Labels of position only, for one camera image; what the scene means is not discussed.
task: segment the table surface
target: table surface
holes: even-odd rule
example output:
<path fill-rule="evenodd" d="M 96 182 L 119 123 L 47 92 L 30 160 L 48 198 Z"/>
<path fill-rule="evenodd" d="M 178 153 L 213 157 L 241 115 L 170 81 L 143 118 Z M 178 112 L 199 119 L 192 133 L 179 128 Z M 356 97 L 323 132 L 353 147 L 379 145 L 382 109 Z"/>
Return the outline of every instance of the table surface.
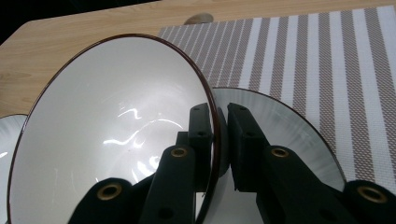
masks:
<path fill-rule="evenodd" d="M 27 114 L 69 59 L 109 36 L 157 35 L 208 12 L 215 21 L 277 17 L 394 5 L 396 0 L 163 0 L 59 18 L 29 21 L 0 46 L 0 118 Z"/>

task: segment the brass insert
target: brass insert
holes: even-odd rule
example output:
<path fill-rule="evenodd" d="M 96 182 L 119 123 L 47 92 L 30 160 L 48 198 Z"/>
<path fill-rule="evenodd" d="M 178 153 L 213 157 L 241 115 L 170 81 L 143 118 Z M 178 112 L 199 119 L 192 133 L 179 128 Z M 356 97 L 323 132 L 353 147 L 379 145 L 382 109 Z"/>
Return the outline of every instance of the brass insert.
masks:
<path fill-rule="evenodd" d="M 121 192 L 122 192 L 121 184 L 117 182 L 113 182 L 101 187 L 98 190 L 96 196 L 98 197 L 98 199 L 102 201 L 108 201 L 119 196 Z"/>
<path fill-rule="evenodd" d="M 271 150 L 271 153 L 276 156 L 276 157 L 280 157 L 280 158 L 285 158 L 289 156 L 289 152 L 285 149 L 282 148 L 273 148 Z"/>
<path fill-rule="evenodd" d="M 361 197 L 373 203 L 386 203 L 388 201 L 388 198 L 385 194 L 383 194 L 378 189 L 368 186 L 358 187 L 358 193 L 361 195 Z"/>
<path fill-rule="evenodd" d="M 175 148 L 171 151 L 173 157 L 185 157 L 187 155 L 187 150 L 183 147 Z"/>

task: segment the white bowl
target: white bowl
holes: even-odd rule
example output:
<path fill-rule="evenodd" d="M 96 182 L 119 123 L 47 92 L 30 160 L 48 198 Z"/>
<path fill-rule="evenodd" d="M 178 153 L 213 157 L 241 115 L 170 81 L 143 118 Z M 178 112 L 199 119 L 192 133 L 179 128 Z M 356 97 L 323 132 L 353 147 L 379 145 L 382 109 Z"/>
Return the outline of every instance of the white bowl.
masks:
<path fill-rule="evenodd" d="M 9 167 L 26 115 L 0 118 L 0 223 L 7 221 L 7 185 Z"/>
<path fill-rule="evenodd" d="M 218 88 L 213 92 L 225 118 L 229 103 L 248 108 L 271 145 L 290 148 L 323 183 L 344 188 L 345 177 L 329 146 L 297 112 L 254 91 Z M 262 223 L 256 193 L 235 191 L 231 169 L 219 179 L 205 223 Z"/>
<path fill-rule="evenodd" d="M 84 49 L 28 117 L 12 167 L 9 219 L 66 223 L 96 182 L 118 177 L 135 184 L 153 174 L 177 132 L 188 130 L 190 109 L 202 103 L 219 133 L 203 75 L 160 38 L 120 35 Z M 214 145 L 217 154 L 219 141 Z"/>

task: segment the striped placemat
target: striped placemat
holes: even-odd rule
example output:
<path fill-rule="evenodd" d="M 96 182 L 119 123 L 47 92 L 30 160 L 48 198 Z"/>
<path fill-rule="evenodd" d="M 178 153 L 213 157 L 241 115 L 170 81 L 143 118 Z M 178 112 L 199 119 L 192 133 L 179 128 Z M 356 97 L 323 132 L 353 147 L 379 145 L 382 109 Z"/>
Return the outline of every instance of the striped placemat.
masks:
<path fill-rule="evenodd" d="M 165 27 L 213 87 L 269 94 L 323 135 L 347 180 L 396 193 L 393 7 Z"/>

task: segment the bowl rim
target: bowl rim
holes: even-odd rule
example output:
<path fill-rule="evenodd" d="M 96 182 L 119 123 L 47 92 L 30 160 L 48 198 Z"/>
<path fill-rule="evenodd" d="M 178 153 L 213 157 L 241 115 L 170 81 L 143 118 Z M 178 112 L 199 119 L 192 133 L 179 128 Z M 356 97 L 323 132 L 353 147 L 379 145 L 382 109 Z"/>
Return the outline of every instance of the bowl rim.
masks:
<path fill-rule="evenodd" d="M 0 119 L 6 119 L 6 118 L 9 118 L 9 117 L 15 117 L 15 116 L 25 116 L 25 117 L 27 117 L 27 114 L 22 114 L 22 113 L 20 113 L 20 114 L 10 114 L 10 115 L 5 115 L 5 116 L 1 117 Z"/>
<path fill-rule="evenodd" d="M 10 204 L 10 192 L 11 192 L 11 182 L 12 182 L 12 174 L 13 174 L 13 170 L 14 170 L 14 163 L 18 154 L 18 149 L 19 149 L 19 144 L 21 141 L 21 138 L 23 137 L 23 133 L 25 131 L 26 128 L 26 124 L 29 122 L 29 119 L 32 115 L 32 113 L 35 112 L 35 107 L 37 106 L 38 102 L 40 101 L 41 97 L 45 94 L 45 92 L 47 91 L 48 87 L 50 86 L 50 84 L 62 73 L 62 71 L 70 64 L 72 63 L 76 58 L 78 58 L 79 56 L 81 56 L 82 54 L 84 54 L 85 52 L 87 52 L 90 49 L 93 49 L 101 44 L 104 44 L 106 42 L 109 42 L 111 40 L 116 40 L 116 39 L 122 39 L 122 38 L 128 38 L 128 37 L 137 37 L 137 38 L 146 38 L 146 39 L 150 39 L 153 41 L 157 41 L 159 43 L 164 44 L 165 46 L 169 47 L 170 49 L 174 50 L 176 53 L 178 53 L 190 66 L 191 68 L 194 70 L 195 74 L 198 76 L 198 78 L 201 81 L 201 85 L 203 86 L 204 90 L 205 90 L 205 94 L 207 97 L 207 103 L 209 105 L 209 109 L 210 109 L 210 114 L 211 114 L 211 118 L 213 121 L 213 134 L 214 134 L 214 138 L 213 138 L 213 147 L 212 147 L 212 166 L 211 166 L 211 172 L 210 172 L 210 177 L 209 177 L 209 181 L 208 181 L 208 185 L 206 187 L 206 192 L 205 192 L 205 197 L 203 200 L 203 203 L 201 205 L 200 211 L 198 216 L 196 217 L 196 222 L 197 223 L 202 223 L 205 219 L 206 213 L 208 211 L 209 205 L 211 203 L 212 197 L 213 197 L 213 193 L 215 191 L 215 187 L 217 185 L 218 179 L 219 179 L 219 164 L 220 164 L 220 154 L 221 154 L 221 133 L 220 133 L 220 124 L 219 124 L 219 114 L 218 114 L 218 109 L 216 107 L 216 103 L 215 103 L 215 97 L 212 93 L 212 90 L 209 86 L 209 84 L 207 83 L 204 74 L 201 72 L 200 68 L 195 64 L 195 62 L 181 49 L 179 49 L 178 47 L 176 47 L 175 45 L 173 45 L 172 43 L 161 39 L 157 36 L 153 36 L 153 35 L 144 35 L 144 34 L 123 34 L 123 35 L 113 35 L 111 37 L 99 40 L 91 45 L 89 45 L 87 48 L 83 49 L 82 51 L 80 51 L 79 53 L 77 53 L 75 56 L 73 56 L 70 60 L 68 60 L 62 67 L 61 69 L 58 70 L 58 72 L 55 73 L 55 75 L 50 79 L 50 81 L 46 84 L 46 86 L 44 87 L 43 91 L 40 92 L 40 94 L 38 95 L 37 99 L 35 100 L 32 108 L 29 111 L 29 114 L 26 118 L 26 121 L 23 123 L 22 129 L 21 129 L 21 134 L 18 138 L 17 144 L 15 146 L 14 149 L 14 154 L 12 156 L 12 161 L 11 161 L 11 165 L 9 168 L 9 175 L 8 175 L 8 184 L 7 184 L 7 219 L 8 219 L 8 223 L 12 223 L 11 220 L 11 204 Z"/>

